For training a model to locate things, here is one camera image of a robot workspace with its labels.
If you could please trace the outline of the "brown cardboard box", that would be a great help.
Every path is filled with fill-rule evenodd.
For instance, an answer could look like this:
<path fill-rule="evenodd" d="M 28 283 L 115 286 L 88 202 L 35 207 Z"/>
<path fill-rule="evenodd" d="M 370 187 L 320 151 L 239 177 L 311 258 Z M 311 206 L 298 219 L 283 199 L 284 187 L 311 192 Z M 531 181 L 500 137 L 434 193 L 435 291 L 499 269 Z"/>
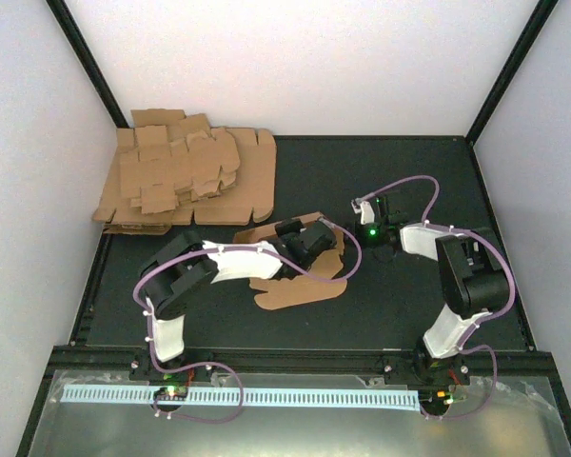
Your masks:
<path fill-rule="evenodd" d="M 275 226 L 276 223 L 273 223 L 239 231 L 234 235 L 233 242 L 251 244 L 273 241 L 276 238 Z M 345 236 L 337 228 L 333 228 L 332 232 L 336 239 L 335 247 L 321 253 L 309 270 L 312 275 L 325 279 L 335 279 L 344 270 L 342 256 L 345 252 Z M 347 287 L 347 281 L 326 283 L 307 275 L 297 275 L 292 279 L 251 278 L 248 284 L 254 293 L 256 305 L 270 311 L 336 298 Z"/>

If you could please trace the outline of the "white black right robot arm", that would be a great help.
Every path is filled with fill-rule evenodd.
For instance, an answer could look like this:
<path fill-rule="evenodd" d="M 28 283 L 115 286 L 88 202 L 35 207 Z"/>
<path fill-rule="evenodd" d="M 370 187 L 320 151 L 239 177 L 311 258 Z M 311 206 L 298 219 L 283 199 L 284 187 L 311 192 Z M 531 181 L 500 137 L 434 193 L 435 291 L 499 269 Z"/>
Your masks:
<path fill-rule="evenodd" d="M 351 201 L 360 244 L 390 246 L 395 252 L 422 256 L 438 264 L 444 305 L 434 324 L 418 339 L 412 367 L 423 384 L 448 380 L 464 346 L 481 323 L 513 303 L 514 280 L 490 229 L 463 230 L 411 223 L 392 209 L 387 197 Z"/>

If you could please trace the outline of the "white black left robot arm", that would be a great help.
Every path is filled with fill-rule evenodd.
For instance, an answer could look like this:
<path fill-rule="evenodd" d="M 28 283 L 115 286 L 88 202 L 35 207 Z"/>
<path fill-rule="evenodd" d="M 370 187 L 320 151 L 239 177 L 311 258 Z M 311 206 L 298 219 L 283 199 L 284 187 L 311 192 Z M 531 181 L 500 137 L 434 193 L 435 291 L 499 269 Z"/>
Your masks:
<path fill-rule="evenodd" d="M 278 224 L 272 238 L 252 244 L 214 243 L 195 232 L 177 237 L 150 259 L 133 290 L 148 319 L 151 367 L 165 380 L 184 372 L 185 315 L 194 307 L 194 292 L 225 281 L 307 275 L 320 255 L 336 246 L 337 237 L 325 222 L 304 224 L 298 218 Z"/>

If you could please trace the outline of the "stack of flat cardboard blanks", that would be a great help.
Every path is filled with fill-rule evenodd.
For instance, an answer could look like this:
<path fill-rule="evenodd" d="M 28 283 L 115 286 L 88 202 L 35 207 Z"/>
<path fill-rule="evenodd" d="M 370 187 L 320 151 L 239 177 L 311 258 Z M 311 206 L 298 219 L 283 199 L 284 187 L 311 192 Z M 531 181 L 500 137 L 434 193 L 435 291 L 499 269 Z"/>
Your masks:
<path fill-rule="evenodd" d="M 275 205 L 277 146 L 267 129 L 213 127 L 203 113 L 135 109 L 116 130 L 93 221 L 110 234 L 264 222 Z"/>

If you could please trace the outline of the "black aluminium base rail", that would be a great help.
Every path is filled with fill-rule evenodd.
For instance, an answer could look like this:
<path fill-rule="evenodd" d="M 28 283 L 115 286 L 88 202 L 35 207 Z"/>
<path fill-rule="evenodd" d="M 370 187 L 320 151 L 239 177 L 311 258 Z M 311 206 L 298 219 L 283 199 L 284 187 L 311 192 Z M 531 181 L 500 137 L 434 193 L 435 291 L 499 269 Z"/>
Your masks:
<path fill-rule="evenodd" d="M 239 374 L 324 374 L 383 376 L 391 384 L 427 385 L 431 381 L 449 381 L 450 373 L 463 382 L 470 376 L 492 374 L 491 357 L 486 351 L 458 357 L 438 368 L 435 374 L 415 369 L 411 350 L 271 350 L 193 348 L 179 365 L 200 363 L 195 375 L 203 373 L 210 362 L 231 367 Z M 123 371 L 132 380 L 158 382 L 164 374 L 150 361 L 145 348 L 55 347 L 46 374 L 58 369 Z"/>

